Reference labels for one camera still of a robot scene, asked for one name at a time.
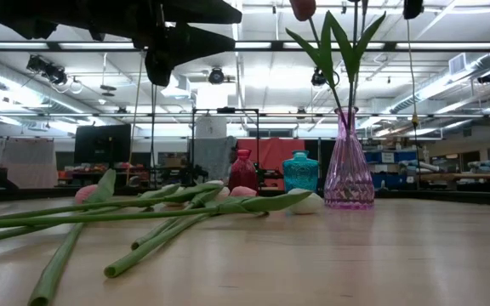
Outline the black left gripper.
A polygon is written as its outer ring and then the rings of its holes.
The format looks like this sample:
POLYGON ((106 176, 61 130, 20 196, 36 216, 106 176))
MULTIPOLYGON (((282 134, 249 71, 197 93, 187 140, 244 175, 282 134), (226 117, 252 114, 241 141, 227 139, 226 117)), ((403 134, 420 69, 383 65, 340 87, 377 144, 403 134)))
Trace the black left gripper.
POLYGON ((168 28, 165 19, 178 23, 171 32, 173 65, 234 51, 236 41, 187 25, 239 24, 242 12, 224 0, 134 0, 135 29, 132 42, 145 49, 145 68, 152 84, 167 86, 172 68, 168 54, 168 28))

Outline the dark red tulip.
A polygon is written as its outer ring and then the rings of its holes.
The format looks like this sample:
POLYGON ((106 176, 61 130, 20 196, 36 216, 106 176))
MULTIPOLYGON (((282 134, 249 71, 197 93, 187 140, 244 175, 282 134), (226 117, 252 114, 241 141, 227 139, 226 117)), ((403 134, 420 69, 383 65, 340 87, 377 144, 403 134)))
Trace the dark red tulip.
POLYGON ((352 66, 348 70, 351 73, 350 80, 350 98, 349 98, 349 110, 348 119, 349 124, 351 124, 352 112, 355 108, 356 99, 356 88, 359 77, 359 70, 361 65, 361 60, 363 54, 368 48, 368 44, 372 41, 373 36, 376 34, 382 23, 386 18, 386 12, 384 11, 375 21, 373 21, 369 26, 366 26, 366 15, 368 12, 369 0, 360 0, 361 11, 362 11, 362 25, 361 31, 357 30, 358 27, 358 17, 356 16, 354 21, 353 30, 353 42, 352 42, 352 66))
POLYGON ((353 52, 353 48, 356 46, 356 39, 357 39, 358 1, 359 0, 352 0, 352 2, 354 3, 352 42, 349 41, 346 32, 344 31, 340 23, 336 20, 336 18, 331 13, 328 13, 329 25, 333 32, 334 38, 337 44, 339 45, 339 51, 342 55, 342 60, 345 64, 346 73, 348 76, 348 82, 350 86, 348 107, 347 107, 347 130, 348 131, 350 131, 350 125, 351 125, 351 108, 353 102, 355 75, 358 70, 358 68, 356 67, 356 56, 354 55, 353 52))
POLYGON ((335 98, 337 110, 336 113, 341 116, 341 121, 347 127, 350 126, 349 121, 345 118, 342 104, 340 103, 339 96, 336 93, 336 82, 334 81, 333 59, 332 59, 332 43, 331 34, 328 33, 327 37, 320 39, 317 35, 315 24, 312 20, 313 15, 316 12, 316 0, 290 0, 291 8, 293 10, 294 17, 298 21, 308 21, 311 31, 316 41, 316 48, 314 48, 309 42, 307 42, 299 34, 286 29, 286 33, 304 50, 309 58, 313 61, 323 77, 328 82, 328 86, 335 98))

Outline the pink tulip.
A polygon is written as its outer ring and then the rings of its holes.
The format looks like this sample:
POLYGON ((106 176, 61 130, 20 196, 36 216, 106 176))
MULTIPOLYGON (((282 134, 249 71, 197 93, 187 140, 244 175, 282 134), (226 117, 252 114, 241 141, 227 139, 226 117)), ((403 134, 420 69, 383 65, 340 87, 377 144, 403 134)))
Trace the pink tulip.
POLYGON ((190 228, 192 225, 195 225, 209 217, 211 217, 211 214, 209 213, 199 214, 195 217, 184 218, 182 221, 177 221, 176 224, 170 225, 159 235, 148 239, 123 258, 120 258, 116 262, 106 266, 104 269, 105 277, 115 278, 119 276, 126 270, 135 266, 141 259, 154 251, 156 248, 160 247, 162 244, 170 241, 184 230, 190 228))
MULTIPOLYGON (((253 197, 257 195, 256 190, 252 190, 248 187, 238 186, 233 190, 230 190, 228 187, 221 187, 215 190, 203 191, 189 201, 189 203, 185 206, 185 210, 191 210, 196 208, 205 207, 205 204, 210 201, 222 201, 229 196, 245 196, 245 197, 253 197)), ((155 229, 151 230, 147 234, 141 236, 137 240, 135 240, 131 249, 135 250, 141 245, 145 244, 148 240, 157 237, 164 231, 167 231, 174 227, 179 222, 179 217, 170 218, 167 221, 164 221, 162 224, 157 226, 155 229)))
MULTIPOLYGON (((82 187, 75 195, 75 204, 89 204, 108 201, 114 194, 117 172, 108 169, 97 184, 82 187)), ((64 268, 83 229, 83 224, 75 224, 68 232, 40 275, 29 298, 28 306, 49 306, 54 298, 64 268)))

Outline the red glass vase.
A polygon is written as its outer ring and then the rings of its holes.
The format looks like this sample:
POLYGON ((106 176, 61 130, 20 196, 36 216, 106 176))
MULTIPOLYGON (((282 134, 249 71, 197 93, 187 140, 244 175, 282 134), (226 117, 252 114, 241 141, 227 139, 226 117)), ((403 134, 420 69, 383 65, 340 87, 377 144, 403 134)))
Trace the red glass vase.
POLYGON ((251 150, 240 149, 237 151, 237 158, 231 165, 231 174, 228 187, 234 190, 236 187, 247 187, 251 190, 258 190, 258 178, 256 168, 250 160, 251 150))

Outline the teal glass vase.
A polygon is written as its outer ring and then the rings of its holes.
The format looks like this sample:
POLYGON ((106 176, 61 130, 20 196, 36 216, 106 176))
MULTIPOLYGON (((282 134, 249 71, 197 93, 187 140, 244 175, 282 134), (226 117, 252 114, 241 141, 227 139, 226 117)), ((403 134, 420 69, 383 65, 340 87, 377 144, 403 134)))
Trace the teal glass vase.
POLYGON ((285 191, 317 190, 319 162, 308 158, 308 150, 294 150, 293 158, 282 163, 285 191))

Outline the purple glass vase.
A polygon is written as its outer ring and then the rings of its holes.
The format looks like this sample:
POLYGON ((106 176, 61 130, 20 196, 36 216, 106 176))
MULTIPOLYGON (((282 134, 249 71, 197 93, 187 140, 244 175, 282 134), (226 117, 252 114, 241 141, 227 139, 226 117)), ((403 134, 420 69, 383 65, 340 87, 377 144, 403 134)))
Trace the purple glass vase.
POLYGON ((368 210, 374 206, 375 191, 362 145, 356 136, 358 109, 344 108, 338 115, 335 140, 323 198, 326 207, 345 210, 368 210))

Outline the black ceiling spotlight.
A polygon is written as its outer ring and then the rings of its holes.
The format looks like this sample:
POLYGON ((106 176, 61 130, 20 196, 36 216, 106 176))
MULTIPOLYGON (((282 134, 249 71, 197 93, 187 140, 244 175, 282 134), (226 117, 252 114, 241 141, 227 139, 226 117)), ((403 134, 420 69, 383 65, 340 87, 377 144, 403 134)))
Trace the black ceiling spotlight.
POLYGON ((311 85, 314 87, 322 87, 327 83, 327 79, 323 75, 322 71, 316 67, 311 76, 311 85))
POLYGON ((209 75, 208 82, 213 85, 219 85, 225 81, 225 74, 220 67, 214 67, 209 75))

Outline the grey hanging cloth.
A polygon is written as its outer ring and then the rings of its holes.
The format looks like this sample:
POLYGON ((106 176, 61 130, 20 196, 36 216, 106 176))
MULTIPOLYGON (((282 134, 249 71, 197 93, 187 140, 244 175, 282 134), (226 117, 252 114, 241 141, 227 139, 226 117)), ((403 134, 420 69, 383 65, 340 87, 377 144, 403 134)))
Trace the grey hanging cloth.
POLYGON ((194 138, 190 143, 191 164, 208 174, 208 180, 226 182, 230 177, 231 164, 236 152, 237 139, 194 138))

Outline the orange red partition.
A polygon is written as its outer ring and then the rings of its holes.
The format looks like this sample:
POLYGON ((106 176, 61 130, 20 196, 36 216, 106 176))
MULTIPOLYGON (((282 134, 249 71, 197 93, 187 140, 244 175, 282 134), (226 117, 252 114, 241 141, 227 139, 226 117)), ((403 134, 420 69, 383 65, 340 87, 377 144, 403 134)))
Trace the orange red partition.
POLYGON ((303 150, 305 142, 302 139, 261 139, 259 141, 259 158, 257 158, 256 139, 238 139, 238 149, 251 150, 250 159, 259 162, 262 169, 278 170, 283 173, 282 163, 293 158, 295 150, 303 150))

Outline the blue storage shelf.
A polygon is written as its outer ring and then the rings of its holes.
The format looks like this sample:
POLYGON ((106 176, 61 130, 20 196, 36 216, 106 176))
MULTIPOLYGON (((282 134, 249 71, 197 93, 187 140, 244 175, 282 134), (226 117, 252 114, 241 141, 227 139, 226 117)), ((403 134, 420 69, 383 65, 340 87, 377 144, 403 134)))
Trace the blue storage shelf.
POLYGON ((412 150, 370 150, 364 156, 376 190, 399 190, 415 182, 417 154, 412 150))

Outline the black monitor screen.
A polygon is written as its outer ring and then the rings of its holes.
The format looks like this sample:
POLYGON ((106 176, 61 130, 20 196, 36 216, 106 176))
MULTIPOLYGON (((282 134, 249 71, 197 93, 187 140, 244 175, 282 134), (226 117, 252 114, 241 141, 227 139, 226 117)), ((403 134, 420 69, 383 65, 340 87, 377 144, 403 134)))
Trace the black monitor screen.
POLYGON ((132 126, 81 126, 75 135, 75 163, 116 163, 129 158, 132 126))

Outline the black track light cluster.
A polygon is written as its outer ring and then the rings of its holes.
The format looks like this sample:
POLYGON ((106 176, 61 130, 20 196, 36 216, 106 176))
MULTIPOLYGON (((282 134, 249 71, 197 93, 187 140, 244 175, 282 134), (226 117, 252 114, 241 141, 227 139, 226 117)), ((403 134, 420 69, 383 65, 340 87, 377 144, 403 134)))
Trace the black track light cluster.
POLYGON ((64 85, 67 83, 67 75, 63 66, 56 65, 40 55, 31 55, 26 69, 46 78, 54 85, 64 85))

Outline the cluttered black workbench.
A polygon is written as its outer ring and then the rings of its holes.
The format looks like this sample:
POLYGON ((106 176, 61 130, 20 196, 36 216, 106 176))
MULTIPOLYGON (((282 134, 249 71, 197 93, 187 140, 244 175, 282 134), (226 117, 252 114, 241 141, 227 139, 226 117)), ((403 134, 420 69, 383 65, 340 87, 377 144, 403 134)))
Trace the cluttered black workbench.
MULTIPOLYGON (((109 170, 107 164, 81 164, 79 166, 65 166, 58 171, 58 185, 83 187, 97 184, 109 170)), ((142 164, 119 162, 114 165, 116 172, 115 186, 117 188, 149 187, 151 185, 150 169, 142 164)))

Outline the wooden background table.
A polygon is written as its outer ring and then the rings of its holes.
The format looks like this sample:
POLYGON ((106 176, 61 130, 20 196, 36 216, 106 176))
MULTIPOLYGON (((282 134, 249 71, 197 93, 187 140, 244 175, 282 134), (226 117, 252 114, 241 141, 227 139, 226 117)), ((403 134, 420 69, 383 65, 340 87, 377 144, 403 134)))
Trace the wooden background table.
POLYGON ((427 173, 417 176, 422 181, 458 181, 460 179, 490 180, 490 173, 427 173))

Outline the black metal stand frame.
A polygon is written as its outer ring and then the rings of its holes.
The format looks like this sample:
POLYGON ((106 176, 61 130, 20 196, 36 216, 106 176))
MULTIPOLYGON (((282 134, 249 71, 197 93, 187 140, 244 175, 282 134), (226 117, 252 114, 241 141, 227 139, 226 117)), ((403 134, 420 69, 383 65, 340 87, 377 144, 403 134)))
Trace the black metal stand frame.
MULTIPOLYGON (((200 179, 203 182, 214 181, 208 180, 208 174, 203 171, 199 166, 193 166, 191 164, 191 154, 190 154, 190 143, 195 138, 195 123, 198 117, 205 116, 206 114, 211 116, 224 116, 227 118, 227 137, 231 136, 228 134, 228 124, 230 119, 246 119, 248 116, 255 115, 256 120, 259 120, 259 110, 254 108, 235 108, 235 107, 221 107, 216 109, 207 109, 207 108, 193 108, 191 113, 191 137, 188 140, 188 168, 191 170, 191 179, 197 180, 200 179)), ((236 152, 233 156, 233 162, 237 158, 237 146, 236 152)))

